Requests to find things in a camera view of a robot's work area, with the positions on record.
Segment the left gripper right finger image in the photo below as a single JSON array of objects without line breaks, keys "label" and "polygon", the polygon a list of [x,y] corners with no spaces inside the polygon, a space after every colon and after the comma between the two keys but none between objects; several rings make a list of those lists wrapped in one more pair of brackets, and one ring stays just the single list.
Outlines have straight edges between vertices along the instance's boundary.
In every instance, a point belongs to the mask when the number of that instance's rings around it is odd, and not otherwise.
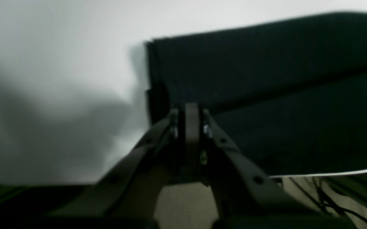
[{"label": "left gripper right finger image", "polygon": [[311,210],[281,190],[195,103],[185,105],[185,173],[210,185],[213,229],[348,229],[349,220]]}]

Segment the left gripper left finger image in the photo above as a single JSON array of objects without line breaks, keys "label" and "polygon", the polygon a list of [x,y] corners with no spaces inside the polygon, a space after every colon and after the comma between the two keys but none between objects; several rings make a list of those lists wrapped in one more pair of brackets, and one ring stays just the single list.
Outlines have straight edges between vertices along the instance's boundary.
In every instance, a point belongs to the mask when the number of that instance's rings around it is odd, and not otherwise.
[{"label": "left gripper left finger image", "polygon": [[86,193],[44,218],[47,229],[158,229],[157,199],[179,168],[180,111],[152,126],[132,151]]}]

